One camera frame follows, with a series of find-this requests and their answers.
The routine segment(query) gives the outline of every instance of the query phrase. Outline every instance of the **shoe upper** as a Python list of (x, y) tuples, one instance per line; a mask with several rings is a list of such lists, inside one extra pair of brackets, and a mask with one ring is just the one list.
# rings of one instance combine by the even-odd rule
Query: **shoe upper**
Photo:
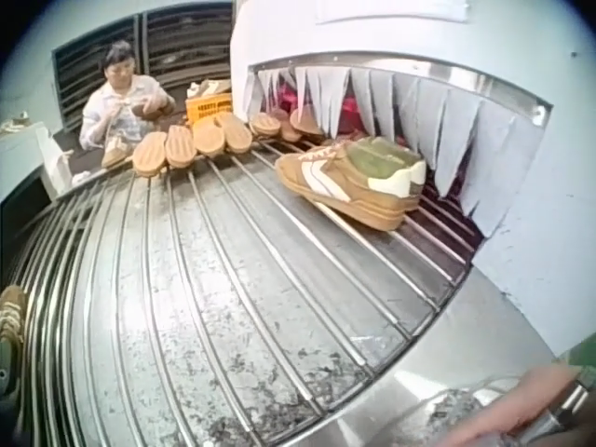
[(344, 202), (364, 200), (394, 208), (410, 195), (408, 169), (349, 142), (303, 155), (287, 154), (276, 166), (294, 190), (304, 188)]

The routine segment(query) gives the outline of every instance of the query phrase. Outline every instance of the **shoe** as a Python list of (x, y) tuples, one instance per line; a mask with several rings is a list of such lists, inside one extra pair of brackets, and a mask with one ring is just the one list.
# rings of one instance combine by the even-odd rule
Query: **shoe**
[(105, 152), (102, 158), (102, 168), (111, 169), (128, 156), (128, 147), (121, 136), (111, 137), (105, 144)]
[(412, 185), (407, 211), (417, 210), (420, 196), (427, 180), (427, 163), (422, 156), (381, 137), (364, 138), (359, 140), (358, 143), (366, 150), (378, 156), (402, 163), (404, 168), (410, 170)]
[(371, 228), (400, 226), (410, 196), (410, 170), (402, 162), (341, 142), (276, 161), (281, 182), (293, 192)]
[(27, 295), (18, 286), (8, 286), (0, 296), (0, 396), (15, 391), (20, 381)]

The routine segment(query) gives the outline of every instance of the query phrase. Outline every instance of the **white stripe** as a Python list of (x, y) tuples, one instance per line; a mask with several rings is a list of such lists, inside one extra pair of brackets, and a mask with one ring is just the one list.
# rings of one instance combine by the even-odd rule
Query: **white stripe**
[(303, 163), (302, 175), (305, 177), (306, 184), (317, 194), (333, 197), (343, 202), (349, 202), (350, 196), (345, 193), (339, 184), (321, 170), (327, 161), (318, 160)]

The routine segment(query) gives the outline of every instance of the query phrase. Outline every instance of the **orange basket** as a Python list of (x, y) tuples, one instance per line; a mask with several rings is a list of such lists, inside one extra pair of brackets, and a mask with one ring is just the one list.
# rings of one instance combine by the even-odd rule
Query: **orange basket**
[(232, 112), (232, 93), (186, 100), (186, 118), (191, 126), (199, 119), (218, 112)]

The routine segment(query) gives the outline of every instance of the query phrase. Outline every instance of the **sneaker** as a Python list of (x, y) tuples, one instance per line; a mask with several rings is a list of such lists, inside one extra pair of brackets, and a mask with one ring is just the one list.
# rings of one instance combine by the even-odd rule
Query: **sneaker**
[(0, 396), (11, 394), (19, 382), (27, 295), (8, 286), (0, 296)]
[(381, 231), (396, 229), (404, 219), (411, 177), (404, 166), (353, 142), (276, 161), (278, 177), (290, 190)]

